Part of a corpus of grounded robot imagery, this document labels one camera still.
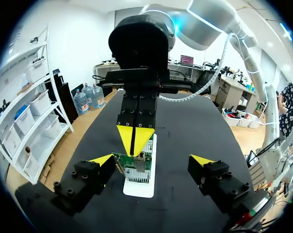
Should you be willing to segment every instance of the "white cable sleeve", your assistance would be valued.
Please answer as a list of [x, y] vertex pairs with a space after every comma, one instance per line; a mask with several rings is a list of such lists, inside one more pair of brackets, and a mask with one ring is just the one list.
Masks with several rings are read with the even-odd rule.
[[164, 97], [164, 96], [160, 96], [160, 99], [165, 100], [165, 101], [169, 101], [169, 102], [184, 102], [184, 101], [190, 100], [190, 99], [198, 96], [200, 93], [202, 93], [204, 90], [206, 90], [209, 86], [211, 86], [212, 83], [215, 81], [215, 79], [218, 77], [218, 75], [219, 75], [219, 73], [220, 73], [220, 71], [222, 69], [222, 64], [223, 64], [223, 61], [224, 61], [224, 58], [225, 58], [228, 43], [229, 43], [229, 40], [231, 39], [231, 37], [233, 35], [234, 35], [234, 33], [228, 34], [228, 36], [226, 38], [226, 41], [225, 41], [224, 48], [223, 48], [223, 53], [222, 53], [221, 61], [219, 63], [219, 67], [215, 71], [213, 77], [201, 89], [199, 89], [197, 92], [191, 94], [190, 96], [185, 97], [185, 98], [181, 98], [181, 99], [171, 99], [171, 98], [167, 98], [167, 97]]

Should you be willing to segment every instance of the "desk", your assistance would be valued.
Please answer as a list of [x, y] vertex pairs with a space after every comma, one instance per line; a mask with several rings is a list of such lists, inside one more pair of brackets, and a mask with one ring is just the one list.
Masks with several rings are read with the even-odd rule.
[[[111, 152], [125, 153], [115, 125], [122, 102], [118, 92], [102, 109], [77, 146], [64, 174], [75, 163]], [[165, 95], [183, 98], [187, 94]], [[204, 197], [187, 171], [189, 154], [223, 160], [241, 182], [252, 183], [235, 137], [212, 101], [197, 96], [172, 103], [158, 100], [157, 158], [154, 197], [123, 194], [124, 176], [115, 171], [100, 196], [93, 196], [74, 216], [82, 226], [101, 233], [220, 233], [228, 220], [209, 196]]]
[[[168, 63], [168, 68], [170, 70], [177, 70], [179, 72], [182, 72], [189, 80], [196, 83], [198, 77], [203, 72], [202, 68], [199, 67], [190, 67], [190, 66], [184, 66], [180, 64], [174, 64], [174, 63]], [[96, 75], [105, 77], [109, 71], [120, 69], [119, 65], [97, 65], [94, 66], [93, 72]], [[183, 76], [175, 73], [170, 74], [170, 77], [172, 79], [179, 79], [183, 80]]]
[[[250, 91], [248, 88], [237, 82], [236, 79], [228, 77], [221, 77], [220, 79], [217, 79], [212, 88], [212, 92], [217, 88], [217, 86], [218, 91], [215, 102], [221, 109], [234, 106], [233, 109], [238, 108], [239, 110], [245, 110], [247, 113], [251, 114], [254, 112], [258, 102], [254, 91]], [[241, 97], [248, 100], [247, 105], [239, 105]]]

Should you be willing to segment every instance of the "screw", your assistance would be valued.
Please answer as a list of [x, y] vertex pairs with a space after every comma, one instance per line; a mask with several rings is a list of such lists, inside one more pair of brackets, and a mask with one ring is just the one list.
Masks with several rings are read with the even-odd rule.
[[67, 189], [67, 196], [68, 196], [68, 197], [71, 197], [71, 196], [73, 196], [73, 195], [74, 195], [74, 191], [73, 191], [73, 189], [72, 189], [72, 188]]

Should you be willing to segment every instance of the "circuit board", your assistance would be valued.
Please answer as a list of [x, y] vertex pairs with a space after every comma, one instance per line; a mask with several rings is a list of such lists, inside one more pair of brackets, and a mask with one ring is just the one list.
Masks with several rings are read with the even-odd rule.
[[126, 154], [112, 153], [117, 169], [123, 173], [128, 181], [149, 183], [152, 165], [153, 136], [148, 140], [137, 157]]

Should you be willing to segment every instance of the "black table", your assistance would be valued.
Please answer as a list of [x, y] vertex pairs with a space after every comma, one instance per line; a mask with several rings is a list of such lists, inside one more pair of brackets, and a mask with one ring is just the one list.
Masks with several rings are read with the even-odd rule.
[[[118, 92], [85, 133], [63, 177], [81, 159], [111, 152], [125, 153], [116, 119], [122, 94]], [[186, 94], [166, 95], [183, 98]], [[100, 196], [94, 196], [74, 219], [97, 233], [221, 232], [228, 215], [204, 197], [187, 171], [190, 154], [223, 160], [242, 182], [252, 183], [245, 159], [229, 126], [205, 97], [173, 103], [158, 100], [157, 158], [154, 197], [123, 194], [124, 176], [112, 175]]]

